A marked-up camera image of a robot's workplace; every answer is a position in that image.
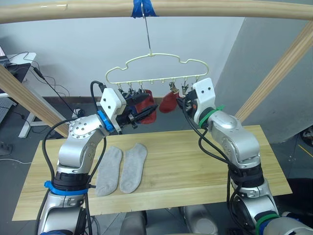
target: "computer monitor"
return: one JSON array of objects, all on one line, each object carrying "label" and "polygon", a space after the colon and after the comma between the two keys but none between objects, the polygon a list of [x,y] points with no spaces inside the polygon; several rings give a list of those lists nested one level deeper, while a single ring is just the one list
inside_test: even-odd
[{"label": "computer monitor", "polygon": [[5,55],[0,45],[0,65],[6,66],[9,63],[8,57]]}]

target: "dark floor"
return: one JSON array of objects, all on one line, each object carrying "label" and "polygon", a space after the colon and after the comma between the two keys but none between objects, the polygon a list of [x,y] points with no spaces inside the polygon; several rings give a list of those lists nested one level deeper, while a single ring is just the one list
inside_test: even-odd
[{"label": "dark floor", "polygon": [[[55,108],[66,118],[71,117],[71,113],[63,104],[54,105]],[[86,114],[92,114],[93,106],[91,104],[72,104],[73,107],[80,107],[86,110]],[[12,109],[15,112],[25,114],[28,111],[21,106]],[[21,117],[13,112],[9,112],[0,125],[0,141],[12,144],[14,146],[10,156],[3,158],[17,159],[23,162],[31,162],[36,151],[37,145],[43,139],[47,132],[45,129],[41,134],[30,132],[25,139],[19,139],[18,134],[23,126],[24,121]],[[34,127],[33,130],[39,132],[44,127]],[[123,129],[124,134],[145,133],[157,131],[186,130],[189,126],[182,117],[181,111],[176,109],[169,114],[158,112],[156,122],[150,125],[140,125],[133,130],[128,126]],[[313,155],[313,148],[307,146],[301,138],[294,136],[281,144],[273,144],[272,149],[284,171],[287,178],[313,178],[313,157],[302,150],[305,148]],[[15,221],[12,222],[12,216],[19,194],[23,187],[28,169],[28,164],[19,164],[13,161],[0,161],[0,234],[4,235],[29,235],[34,234],[34,221]],[[215,203],[206,205],[214,215],[219,226],[220,234],[224,235],[226,228],[235,227],[229,216],[225,203]],[[286,205],[279,208],[295,209]],[[96,218],[100,222],[101,234],[117,235],[125,214],[101,215]],[[148,216],[148,235],[186,233],[187,228],[177,208],[159,209],[147,211]]]}]

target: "clothes hanger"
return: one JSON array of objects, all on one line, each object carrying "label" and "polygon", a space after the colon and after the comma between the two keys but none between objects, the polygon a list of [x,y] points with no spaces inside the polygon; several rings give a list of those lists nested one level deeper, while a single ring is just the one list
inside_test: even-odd
[{"label": "clothes hanger", "polygon": [[[145,17],[145,14],[144,14],[144,8],[143,8],[143,4],[141,4],[141,8],[142,8],[142,16],[143,18],[145,19],[145,23],[146,23],[146,30],[147,30],[147,38],[148,38],[148,44],[149,44],[149,51],[150,53],[147,54],[147,55],[142,55],[142,56],[139,56],[139,57],[136,57],[136,58],[133,58],[129,61],[126,62],[126,67],[124,68],[121,68],[121,67],[114,67],[110,70],[108,70],[106,72],[106,80],[107,82],[109,82],[110,84],[116,84],[120,87],[121,84],[123,83],[127,83],[128,85],[132,84],[132,83],[139,83],[140,85],[142,85],[142,82],[150,82],[151,84],[153,84],[154,81],[161,81],[162,83],[164,83],[165,80],[172,80],[173,82],[175,82],[176,79],[179,79],[179,78],[183,78],[184,80],[187,80],[188,78],[193,78],[195,77],[196,78],[196,81],[199,80],[200,77],[202,76],[205,76],[209,73],[209,66],[202,60],[196,60],[196,59],[188,59],[186,61],[182,61],[181,58],[178,56],[178,55],[173,55],[173,54],[169,54],[169,53],[152,53],[152,50],[151,50],[151,45],[150,45],[150,37],[149,37],[149,31],[148,31],[148,25],[147,25],[147,18]],[[201,63],[205,66],[206,68],[206,72],[205,73],[200,73],[200,74],[193,74],[193,75],[184,75],[184,76],[176,76],[176,77],[163,77],[163,78],[154,78],[154,79],[145,79],[145,80],[134,80],[134,81],[125,81],[125,82],[111,82],[108,78],[108,75],[109,73],[111,73],[112,71],[114,70],[121,70],[121,71],[125,71],[129,68],[129,63],[130,62],[133,62],[135,60],[139,60],[139,59],[142,59],[142,58],[147,58],[147,57],[154,57],[154,56],[168,56],[168,57],[174,57],[174,58],[177,58],[178,59],[178,62],[181,63],[181,64],[187,64],[189,63],[190,61],[192,62],[197,62],[197,63]]]}]

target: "wooden tabletop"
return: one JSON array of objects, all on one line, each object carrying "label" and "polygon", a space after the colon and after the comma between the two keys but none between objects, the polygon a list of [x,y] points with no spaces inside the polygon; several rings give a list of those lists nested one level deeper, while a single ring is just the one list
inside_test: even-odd
[{"label": "wooden tabletop", "polygon": [[[259,141],[262,168],[268,179],[273,195],[292,193],[282,169],[260,126],[247,126]],[[108,146],[122,150],[142,143],[148,149],[143,176],[139,187],[130,194],[119,188],[112,194],[96,197],[94,189],[89,190],[91,215],[117,212],[141,211],[185,205],[224,202],[226,200],[227,166],[208,155],[198,147],[198,136],[192,130],[154,132],[108,136]],[[46,142],[51,162],[56,166],[62,140]],[[218,154],[210,146],[203,144],[210,152]],[[99,156],[103,142],[98,145]],[[97,172],[92,180],[95,184]],[[50,179],[41,142],[28,172],[12,220],[34,220],[46,192],[44,181]]]}]

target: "wooden beam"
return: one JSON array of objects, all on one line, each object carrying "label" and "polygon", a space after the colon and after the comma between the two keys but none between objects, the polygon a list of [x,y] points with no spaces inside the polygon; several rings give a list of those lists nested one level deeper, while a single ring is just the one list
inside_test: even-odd
[{"label": "wooden beam", "polygon": [[308,22],[262,83],[236,113],[244,121],[313,46],[313,21]]},{"label": "wooden beam", "polygon": [[[158,16],[232,16],[313,20],[313,5],[260,0],[152,0]],[[2,6],[0,24],[87,17],[130,17],[133,0],[73,0]]]},{"label": "wooden beam", "polygon": [[[24,87],[3,66],[0,66],[0,88],[49,126],[53,126],[62,121],[57,114]],[[68,126],[66,124],[57,127],[55,130],[64,137],[67,137],[68,135]]]}]

